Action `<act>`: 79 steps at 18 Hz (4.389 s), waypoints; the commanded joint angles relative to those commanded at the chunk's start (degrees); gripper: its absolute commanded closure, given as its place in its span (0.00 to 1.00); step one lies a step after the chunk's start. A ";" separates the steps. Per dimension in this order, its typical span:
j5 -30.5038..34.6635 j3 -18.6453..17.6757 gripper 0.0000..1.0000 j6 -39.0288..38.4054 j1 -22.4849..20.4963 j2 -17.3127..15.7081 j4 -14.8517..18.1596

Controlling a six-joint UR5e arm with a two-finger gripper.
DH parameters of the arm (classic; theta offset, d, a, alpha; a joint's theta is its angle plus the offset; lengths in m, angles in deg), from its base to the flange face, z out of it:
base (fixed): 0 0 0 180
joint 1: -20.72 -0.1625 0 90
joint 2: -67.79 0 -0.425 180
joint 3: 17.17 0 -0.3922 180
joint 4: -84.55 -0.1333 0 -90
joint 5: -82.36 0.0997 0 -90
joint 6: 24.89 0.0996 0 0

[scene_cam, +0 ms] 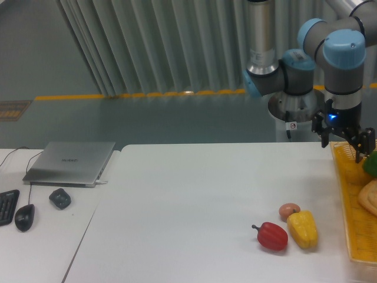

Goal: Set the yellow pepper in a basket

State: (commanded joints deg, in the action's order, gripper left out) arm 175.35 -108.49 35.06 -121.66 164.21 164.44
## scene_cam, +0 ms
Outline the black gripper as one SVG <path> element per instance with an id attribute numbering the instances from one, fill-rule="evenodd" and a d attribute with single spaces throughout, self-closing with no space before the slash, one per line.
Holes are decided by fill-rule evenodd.
<path id="1" fill-rule="evenodd" d="M 327 100 L 325 111 L 318 111 L 312 119 L 312 132 L 320 137 L 321 146 L 329 144 L 329 136 L 335 134 L 344 138 L 356 152 L 355 162 L 375 150 L 375 129 L 360 127 L 362 103 L 347 109 L 333 108 L 333 100 Z"/>

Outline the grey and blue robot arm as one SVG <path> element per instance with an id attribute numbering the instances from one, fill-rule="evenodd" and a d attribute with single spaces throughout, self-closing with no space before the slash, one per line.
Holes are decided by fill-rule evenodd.
<path id="1" fill-rule="evenodd" d="M 360 125 L 366 49 L 376 44 L 375 1 L 329 1 L 339 20 L 306 21 L 297 35 L 304 59 L 292 64 L 276 58 L 275 3 L 247 1 L 249 58 L 244 84 L 251 96 L 284 92 L 303 96 L 312 91 L 313 71 L 324 72 L 325 100 L 310 115 L 312 131 L 326 147 L 329 135 L 345 139 L 361 161 L 375 149 L 375 131 Z"/>

